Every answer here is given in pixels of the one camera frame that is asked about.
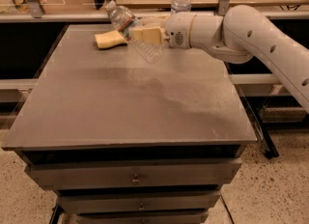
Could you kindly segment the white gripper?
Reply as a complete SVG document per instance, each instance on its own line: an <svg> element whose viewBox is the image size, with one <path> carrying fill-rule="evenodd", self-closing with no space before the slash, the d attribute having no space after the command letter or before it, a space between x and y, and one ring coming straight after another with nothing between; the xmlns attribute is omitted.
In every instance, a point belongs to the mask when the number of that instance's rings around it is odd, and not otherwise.
<svg viewBox="0 0 309 224"><path fill-rule="evenodd" d="M141 17L139 21L143 26L153 27L136 27L131 30L130 34L134 40L139 42L162 44L166 31L171 47L189 48L190 30L194 17L195 14L186 12L176 13L171 16Z"/></svg>

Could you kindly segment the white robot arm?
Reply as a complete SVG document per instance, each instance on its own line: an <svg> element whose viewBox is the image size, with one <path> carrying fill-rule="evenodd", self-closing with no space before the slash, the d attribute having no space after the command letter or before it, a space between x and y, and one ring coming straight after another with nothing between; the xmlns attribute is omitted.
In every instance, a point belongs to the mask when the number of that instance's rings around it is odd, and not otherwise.
<svg viewBox="0 0 309 224"><path fill-rule="evenodd" d="M147 18L129 33L138 42L202 49L232 64L256 57L309 112L309 50L252 7L235 6L223 16L182 12Z"/></svg>

